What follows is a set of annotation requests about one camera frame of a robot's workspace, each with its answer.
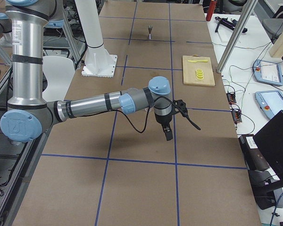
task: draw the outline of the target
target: white table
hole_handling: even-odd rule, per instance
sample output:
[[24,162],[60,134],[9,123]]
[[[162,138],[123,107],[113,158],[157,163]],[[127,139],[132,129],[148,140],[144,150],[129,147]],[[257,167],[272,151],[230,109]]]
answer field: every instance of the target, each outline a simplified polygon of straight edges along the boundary
[[[240,16],[214,14],[212,16],[212,20],[207,23],[212,42],[214,44],[214,50],[217,57],[217,61],[219,61],[225,50],[225,46],[227,45],[227,42],[222,42],[218,33],[215,33],[215,29],[217,26],[217,21],[215,20],[216,16],[228,17],[228,20],[230,19],[238,20]],[[262,27],[261,23],[255,16],[251,16],[249,18],[246,28],[248,28],[248,31],[240,36],[239,41],[236,44],[237,47],[256,48],[268,44],[270,42],[270,39],[266,34],[264,28]],[[219,31],[221,32],[221,34],[223,34],[222,37],[226,37],[226,39],[227,38],[229,39],[230,36],[232,35],[232,30],[226,28],[223,25],[219,26]],[[242,116],[242,123],[239,123],[237,126],[237,134],[250,133],[253,130],[253,128],[254,131],[252,133],[255,134],[268,122],[267,117],[264,115],[263,111],[259,108],[259,105],[255,100],[254,93],[257,91],[276,90],[276,88],[264,83],[256,82],[254,76],[252,76],[251,69],[241,70],[234,67],[233,65],[243,69],[250,68],[252,67],[254,61],[257,58],[275,63],[281,62],[282,59],[272,58],[270,56],[268,50],[271,47],[272,47],[272,43],[257,49],[234,48],[229,61],[227,62],[224,70],[222,71],[224,85],[230,85],[234,87],[236,91],[242,89],[242,87],[240,87],[239,85],[246,87],[246,91],[244,95],[243,92],[241,91],[238,91],[236,93],[237,105],[241,107],[242,113],[250,117],[255,123],[255,128],[254,128],[252,121],[246,118],[245,116]],[[283,74],[283,63],[280,63],[280,65]],[[227,91],[228,89],[230,92],[233,91],[231,87],[225,86],[225,90]],[[271,213],[273,212],[273,210],[274,210],[273,207],[266,210],[261,210],[258,207],[258,212],[260,214],[260,219],[262,223],[269,224],[272,216]],[[276,212],[280,214],[280,216],[274,217],[273,225],[279,225],[279,222],[283,221],[283,209],[278,208]]]

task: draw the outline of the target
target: blue-framed device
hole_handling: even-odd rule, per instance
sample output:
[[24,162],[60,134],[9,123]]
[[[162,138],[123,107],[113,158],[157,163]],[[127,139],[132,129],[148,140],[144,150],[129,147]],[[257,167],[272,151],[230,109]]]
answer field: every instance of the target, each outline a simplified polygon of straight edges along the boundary
[[275,86],[283,85],[282,71],[278,63],[256,60],[253,65],[253,72],[258,82]]
[[278,90],[256,92],[255,98],[269,119],[272,119],[280,110],[283,110],[283,94]]

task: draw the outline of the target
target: brown table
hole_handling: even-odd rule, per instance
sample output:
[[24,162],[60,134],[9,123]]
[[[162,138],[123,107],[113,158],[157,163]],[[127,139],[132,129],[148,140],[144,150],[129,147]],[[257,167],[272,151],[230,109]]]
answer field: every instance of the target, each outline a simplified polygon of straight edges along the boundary
[[[66,99],[142,88],[162,75],[202,130],[177,115],[167,142],[153,112],[143,134],[118,113],[56,125],[13,225],[259,226],[220,74],[215,87],[183,85],[182,55],[217,66],[202,7],[108,1],[100,23],[106,49],[118,55],[115,75],[79,70]],[[145,115],[129,117],[142,128]]]

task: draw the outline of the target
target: black monitor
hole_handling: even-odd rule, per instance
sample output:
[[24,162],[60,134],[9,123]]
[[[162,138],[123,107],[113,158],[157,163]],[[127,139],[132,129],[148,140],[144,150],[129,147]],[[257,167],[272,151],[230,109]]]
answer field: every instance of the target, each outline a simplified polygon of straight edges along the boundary
[[[254,137],[258,149],[268,162],[269,166],[279,177],[279,181],[268,184],[252,185],[255,197],[270,197],[273,191],[283,187],[283,111],[276,114]],[[258,203],[262,209],[275,205],[269,199],[260,199]]]

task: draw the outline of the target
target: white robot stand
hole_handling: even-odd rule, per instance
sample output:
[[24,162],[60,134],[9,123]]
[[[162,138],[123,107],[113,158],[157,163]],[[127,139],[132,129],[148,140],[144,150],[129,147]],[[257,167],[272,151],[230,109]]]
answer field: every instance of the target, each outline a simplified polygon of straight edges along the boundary
[[110,55],[104,47],[95,0],[76,0],[75,3],[88,45],[82,75],[113,77],[117,55]]

